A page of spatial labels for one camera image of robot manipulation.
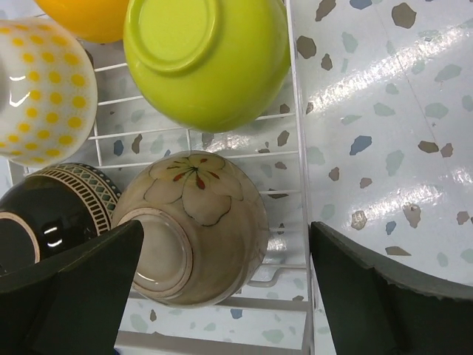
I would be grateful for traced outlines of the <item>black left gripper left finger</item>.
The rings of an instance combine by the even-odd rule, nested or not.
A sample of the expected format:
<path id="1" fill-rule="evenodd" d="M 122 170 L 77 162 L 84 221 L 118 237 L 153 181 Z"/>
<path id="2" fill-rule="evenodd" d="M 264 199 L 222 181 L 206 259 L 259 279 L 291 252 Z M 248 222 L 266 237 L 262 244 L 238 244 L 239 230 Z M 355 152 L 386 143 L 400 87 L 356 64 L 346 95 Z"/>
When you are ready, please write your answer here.
<path id="1" fill-rule="evenodd" d="M 1 353 L 114 354 L 143 237 L 131 220 L 1 276 Z"/>

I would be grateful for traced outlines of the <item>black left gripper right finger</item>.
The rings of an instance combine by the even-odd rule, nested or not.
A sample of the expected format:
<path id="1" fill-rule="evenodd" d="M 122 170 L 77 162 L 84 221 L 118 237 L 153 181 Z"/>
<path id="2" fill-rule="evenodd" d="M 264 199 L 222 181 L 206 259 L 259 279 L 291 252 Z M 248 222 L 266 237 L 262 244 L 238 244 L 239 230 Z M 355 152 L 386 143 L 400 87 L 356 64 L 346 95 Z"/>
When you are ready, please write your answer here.
<path id="1" fill-rule="evenodd" d="M 310 255 L 337 354 L 471 354 L 472 287 L 425 274 L 322 222 Z"/>

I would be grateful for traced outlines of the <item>lime green bowl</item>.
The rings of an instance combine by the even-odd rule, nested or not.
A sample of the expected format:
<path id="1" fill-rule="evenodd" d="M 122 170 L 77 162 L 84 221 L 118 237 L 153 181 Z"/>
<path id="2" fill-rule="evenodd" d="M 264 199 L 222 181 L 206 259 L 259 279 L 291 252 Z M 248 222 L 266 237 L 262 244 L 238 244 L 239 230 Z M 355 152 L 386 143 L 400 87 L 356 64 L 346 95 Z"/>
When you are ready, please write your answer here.
<path id="1" fill-rule="evenodd" d="M 204 132 L 258 118 L 290 67 L 282 1 L 131 1 L 123 47 L 142 96 Z"/>

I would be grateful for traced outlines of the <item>yellow orange bowl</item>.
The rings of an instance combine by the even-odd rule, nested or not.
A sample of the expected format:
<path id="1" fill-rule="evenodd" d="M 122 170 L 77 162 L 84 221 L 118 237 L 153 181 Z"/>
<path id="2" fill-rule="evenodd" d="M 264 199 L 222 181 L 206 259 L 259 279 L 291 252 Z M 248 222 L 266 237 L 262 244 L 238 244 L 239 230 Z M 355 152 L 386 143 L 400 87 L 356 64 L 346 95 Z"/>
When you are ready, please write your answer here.
<path id="1" fill-rule="evenodd" d="M 123 38 L 128 0 L 36 0 L 35 3 L 85 41 L 106 44 Z"/>

